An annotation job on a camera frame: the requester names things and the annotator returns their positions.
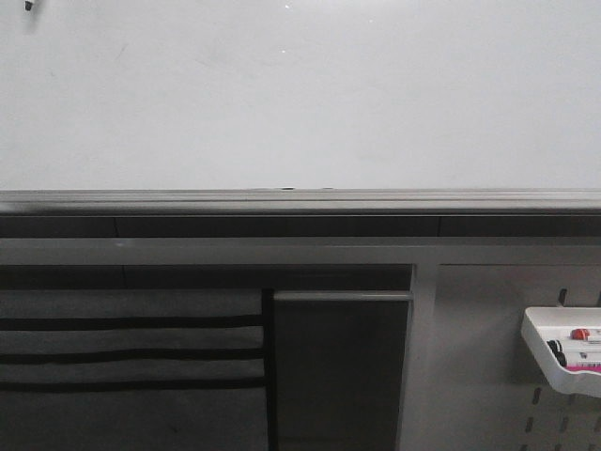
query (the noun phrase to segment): white plastic holder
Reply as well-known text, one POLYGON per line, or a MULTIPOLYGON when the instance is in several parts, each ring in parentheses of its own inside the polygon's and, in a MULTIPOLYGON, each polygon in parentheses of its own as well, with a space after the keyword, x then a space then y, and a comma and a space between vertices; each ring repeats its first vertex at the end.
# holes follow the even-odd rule
POLYGON ((601 373, 569 371, 559 364, 549 340, 569 339, 573 329, 601 329, 601 308, 529 307, 522 322, 522 336, 553 389, 567 395, 601 397, 601 373))

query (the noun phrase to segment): metal ledge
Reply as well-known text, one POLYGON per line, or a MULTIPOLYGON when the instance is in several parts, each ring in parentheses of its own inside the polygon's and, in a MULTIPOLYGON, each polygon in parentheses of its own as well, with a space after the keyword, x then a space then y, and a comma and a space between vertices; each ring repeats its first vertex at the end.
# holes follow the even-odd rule
POLYGON ((0 215, 591 214, 600 190, 4 191, 0 215))
POLYGON ((598 238, 2 239, 0 265, 598 265, 598 238))
POLYGON ((413 301, 410 291, 276 291, 276 301, 319 302, 408 302, 413 301))

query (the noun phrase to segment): gray fabric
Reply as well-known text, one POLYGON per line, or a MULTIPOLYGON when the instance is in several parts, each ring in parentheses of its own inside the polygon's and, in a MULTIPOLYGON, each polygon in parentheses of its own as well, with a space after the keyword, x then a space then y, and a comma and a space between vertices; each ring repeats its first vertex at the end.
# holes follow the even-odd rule
POLYGON ((87 352, 100 350, 182 348, 259 348, 260 327, 235 329, 158 329, 131 331, 0 332, 0 352, 87 352))
POLYGON ((258 290, 0 290, 2 318, 258 315, 258 290))
POLYGON ((75 365, 2 365, 0 382, 168 381, 260 378, 263 361, 137 360, 75 365))
MULTIPOLYGON (((0 291, 0 318, 216 317, 259 315, 259 291, 0 291)), ((262 345, 261 327, 77 332, 0 332, 0 353, 148 348, 240 349, 262 345)), ((263 361, 127 360, 0 365, 0 382, 240 379, 263 361)), ((0 391, 0 449, 160 451, 268 449, 263 388, 105 393, 0 391)))
POLYGON ((268 449, 263 389, 0 397, 7 451, 268 449))

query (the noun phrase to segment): marker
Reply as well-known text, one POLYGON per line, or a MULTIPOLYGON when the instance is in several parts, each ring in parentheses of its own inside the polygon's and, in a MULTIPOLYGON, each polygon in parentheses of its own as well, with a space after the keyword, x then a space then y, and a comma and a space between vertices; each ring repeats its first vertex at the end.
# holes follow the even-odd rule
POLYGON ((601 343, 580 340, 550 340, 547 342, 559 352, 601 352, 601 343))
POLYGON ((560 366, 601 368, 601 351, 565 350, 559 340, 550 340, 547 344, 560 366))
POLYGON ((601 329, 574 329, 570 334, 573 340, 588 341, 589 343, 601 343, 601 329))

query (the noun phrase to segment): dark panel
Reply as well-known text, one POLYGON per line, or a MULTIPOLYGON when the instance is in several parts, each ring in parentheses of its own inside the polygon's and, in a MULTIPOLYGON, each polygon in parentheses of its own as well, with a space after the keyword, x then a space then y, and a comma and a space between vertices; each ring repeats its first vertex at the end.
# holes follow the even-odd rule
POLYGON ((119 236, 191 237, 424 237, 439 218, 427 216, 131 217, 116 218, 119 236))
POLYGON ((125 267, 128 288, 261 288, 276 289, 409 289, 411 267, 267 266, 216 268, 203 266, 125 267))
POLYGON ((394 449, 406 303, 276 302, 282 451, 394 449))
POLYGON ((114 238, 113 218, 0 217, 0 238, 114 238))
POLYGON ((601 216, 443 217, 442 237, 599 237, 601 216))
POLYGON ((1 266, 1 289, 124 288, 120 266, 1 266))

